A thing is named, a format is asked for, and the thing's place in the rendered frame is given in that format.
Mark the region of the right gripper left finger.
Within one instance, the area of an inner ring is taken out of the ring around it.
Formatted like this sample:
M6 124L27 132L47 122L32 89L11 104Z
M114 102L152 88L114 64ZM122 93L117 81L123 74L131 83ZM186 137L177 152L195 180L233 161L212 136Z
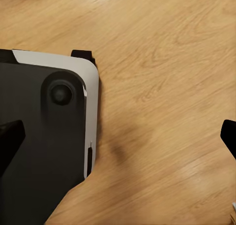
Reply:
M26 137L22 120L0 125L0 178Z

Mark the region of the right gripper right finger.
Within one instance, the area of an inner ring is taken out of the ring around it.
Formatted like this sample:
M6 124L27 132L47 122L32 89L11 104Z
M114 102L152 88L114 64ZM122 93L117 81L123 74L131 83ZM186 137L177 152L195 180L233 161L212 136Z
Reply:
M236 122L224 120L220 137L236 159Z

